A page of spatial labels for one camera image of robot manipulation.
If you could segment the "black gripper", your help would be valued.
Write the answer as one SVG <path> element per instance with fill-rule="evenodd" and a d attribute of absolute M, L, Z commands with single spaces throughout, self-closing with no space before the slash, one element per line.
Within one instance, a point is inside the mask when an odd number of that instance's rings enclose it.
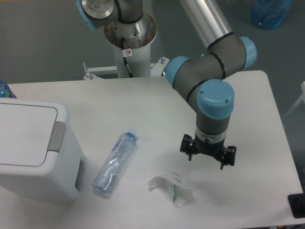
<path fill-rule="evenodd" d="M 190 135 L 184 134 L 180 152 L 185 153 L 188 156 L 188 160 L 191 161 L 193 155 L 204 154 L 214 157 L 221 163 L 220 169 L 223 170 L 224 166 L 234 166 L 235 155 L 237 148 L 235 146 L 224 146 L 225 137 L 217 143 L 212 143 L 210 140 L 202 141 L 197 135 L 195 139 L 192 139 Z"/>

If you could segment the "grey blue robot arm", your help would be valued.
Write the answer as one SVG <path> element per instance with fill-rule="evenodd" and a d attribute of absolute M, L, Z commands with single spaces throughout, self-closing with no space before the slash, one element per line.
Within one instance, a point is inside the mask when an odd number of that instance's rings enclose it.
<path fill-rule="evenodd" d="M 199 34 L 207 54 L 196 61 L 173 58 L 163 67 L 167 81 L 196 113 L 195 136 L 184 135 L 180 151 L 214 157 L 233 166 L 236 147 L 224 146 L 234 90 L 225 78 L 252 65 L 255 44 L 237 37 L 214 0 L 183 0 L 181 5 Z M 154 19 L 141 0 L 78 0 L 76 7 L 89 30 L 104 29 L 113 46 L 120 78 L 151 75 L 150 45 L 156 37 Z"/>

